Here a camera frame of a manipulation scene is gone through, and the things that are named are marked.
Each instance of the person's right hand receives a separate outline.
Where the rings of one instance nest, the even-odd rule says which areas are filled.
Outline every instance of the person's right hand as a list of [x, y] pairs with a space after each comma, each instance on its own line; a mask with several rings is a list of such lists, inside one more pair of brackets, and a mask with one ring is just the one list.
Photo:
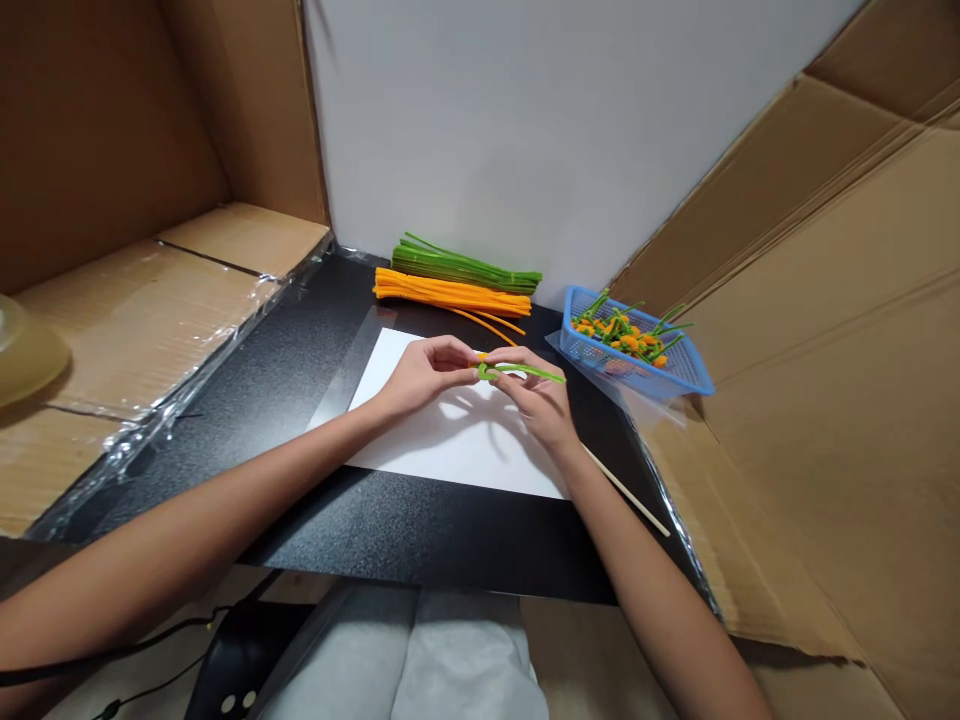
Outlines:
[[[484, 362], [491, 367], [497, 363], [532, 365], [554, 375], [564, 377], [563, 370], [551, 365], [529, 348], [502, 347], [488, 354]], [[547, 450], [554, 451], [568, 446], [579, 446], [577, 431], [570, 418], [570, 403], [567, 400], [567, 386], [563, 383], [545, 380], [529, 375], [526, 380], [498, 373], [491, 384], [502, 390], [520, 409], [520, 415], [530, 432]]]

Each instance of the bundle of green pipe cleaners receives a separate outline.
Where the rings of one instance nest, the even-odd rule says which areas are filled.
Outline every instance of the bundle of green pipe cleaners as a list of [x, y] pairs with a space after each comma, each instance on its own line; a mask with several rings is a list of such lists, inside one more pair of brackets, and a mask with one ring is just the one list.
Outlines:
[[390, 266], [398, 272], [420, 277], [449, 280], [500, 290], [501, 292], [533, 295], [543, 280], [538, 272], [510, 272], [404, 233], [400, 244], [393, 249]]

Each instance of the white paper sheet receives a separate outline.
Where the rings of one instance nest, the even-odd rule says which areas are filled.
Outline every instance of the white paper sheet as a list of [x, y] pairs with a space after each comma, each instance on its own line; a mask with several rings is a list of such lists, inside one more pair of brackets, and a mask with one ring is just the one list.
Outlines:
[[[380, 331], [350, 409], [384, 386], [404, 349], [419, 339]], [[527, 432], [516, 405], [487, 382], [446, 391], [347, 464], [548, 498], [567, 496], [560, 473]]]

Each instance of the clear tape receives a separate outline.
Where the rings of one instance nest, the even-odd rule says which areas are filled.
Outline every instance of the clear tape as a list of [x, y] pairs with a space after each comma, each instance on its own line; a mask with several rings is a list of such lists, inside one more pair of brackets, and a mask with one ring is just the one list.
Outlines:
[[643, 434], [640, 432], [640, 428], [637, 427], [636, 422], [633, 419], [633, 413], [630, 411], [630, 407], [624, 401], [623, 392], [634, 392], [630, 388], [623, 388], [616, 381], [611, 380], [609, 376], [603, 375], [596, 371], [586, 368], [582, 363], [578, 362], [576, 358], [570, 357], [565, 353], [560, 347], [560, 336], [561, 331], [551, 333], [545, 339], [550, 344], [550, 346], [556, 350], [558, 353], [563, 355], [564, 358], [576, 365], [577, 369], [592, 382], [598, 390], [600, 390], [604, 395], [613, 400], [617, 406], [623, 410], [623, 414], [630, 421], [630, 427], [633, 430], [634, 436], [637, 438], [637, 441], [640, 445], [640, 450], [643, 453], [643, 458], [647, 463], [647, 467], [650, 469], [650, 472], [653, 474], [654, 479], [656, 480], [657, 490], [660, 493], [660, 497], [663, 499], [663, 504], [667, 508], [667, 513], [670, 515], [670, 522], [673, 525], [673, 531], [676, 533], [677, 537], [680, 538], [680, 542], [683, 545], [683, 549], [689, 557], [691, 564], [693, 565], [694, 573], [697, 576], [697, 582], [700, 584], [700, 587], [704, 590], [705, 600], [710, 606], [713, 614], [723, 622], [723, 613], [720, 610], [720, 605], [717, 603], [716, 598], [713, 596], [713, 591], [710, 589], [710, 582], [707, 580], [707, 575], [703, 570], [703, 565], [700, 563], [700, 558], [697, 555], [696, 548], [693, 546], [693, 541], [690, 538], [690, 533], [687, 530], [686, 526], [683, 524], [683, 520], [680, 517], [680, 513], [677, 512], [676, 506], [673, 504], [673, 500], [670, 498], [670, 492], [667, 490], [667, 486], [663, 482], [663, 478], [660, 476], [660, 470], [657, 468], [657, 464], [654, 462], [652, 455], [650, 454], [650, 449], [647, 447], [646, 441], [643, 439]]
[[364, 252], [363, 250], [357, 250], [356, 248], [344, 247], [340, 243], [334, 243], [333, 252], [339, 257], [347, 258], [348, 260], [354, 260], [356, 262], [363, 263], [364, 265], [379, 266], [383, 264], [383, 258], [381, 258], [379, 255]]
[[[65, 407], [69, 412], [91, 415], [120, 423], [120, 430], [107, 437], [102, 444], [103, 454], [48, 510], [30, 527], [25, 537], [33, 540], [53, 541], [61, 538], [77, 511], [105, 487], [129, 482], [130, 464], [148, 446], [154, 448], [172, 439], [176, 419], [193, 401], [210, 377], [264, 317], [281, 302], [299, 302], [305, 292], [304, 285], [319, 269], [323, 259], [333, 252], [335, 240], [328, 233], [317, 247], [281, 280], [261, 276], [253, 292], [244, 301], [255, 303], [249, 316], [240, 323], [224, 325], [205, 341], [216, 343], [201, 362], [188, 372], [163, 397], [148, 407], [104, 407], [74, 403]], [[263, 291], [267, 283], [270, 293]], [[135, 418], [124, 417], [128, 411], [137, 413]], [[77, 442], [89, 442], [88, 438], [76, 438]]]
[[340, 363], [336, 374], [330, 381], [327, 391], [320, 399], [317, 409], [310, 419], [307, 430], [320, 427], [325, 422], [342, 415], [350, 407], [360, 378], [367, 367], [373, 347], [380, 337], [383, 328], [392, 328], [397, 319], [397, 313], [376, 305], [370, 308], [360, 324], [357, 334], [350, 343], [347, 355]]

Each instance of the cardboard box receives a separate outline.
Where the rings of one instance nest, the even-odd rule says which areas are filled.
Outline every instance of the cardboard box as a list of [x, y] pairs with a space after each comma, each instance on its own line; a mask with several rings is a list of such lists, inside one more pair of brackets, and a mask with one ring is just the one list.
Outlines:
[[697, 323], [716, 395], [638, 422], [732, 631], [911, 719], [960, 701], [958, 129], [960, 8], [871, 2], [612, 289]]
[[[0, 532], [326, 234], [301, 22], [296, 0], [0, 9], [0, 292], [74, 351], [0, 414]], [[613, 286], [698, 322], [717, 395], [633, 414], [728, 629], [866, 662], [911, 719], [960, 688], [958, 27], [949, 0], [870, 3]], [[792, 658], [751, 659], [779, 716], [899, 714], [870, 670]]]
[[0, 292], [72, 352], [0, 411], [0, 534], [17, 537], [155, 427], [329, 218], [295, 0], [14, 4], [0, 42], [17, 98], [0, 113]]

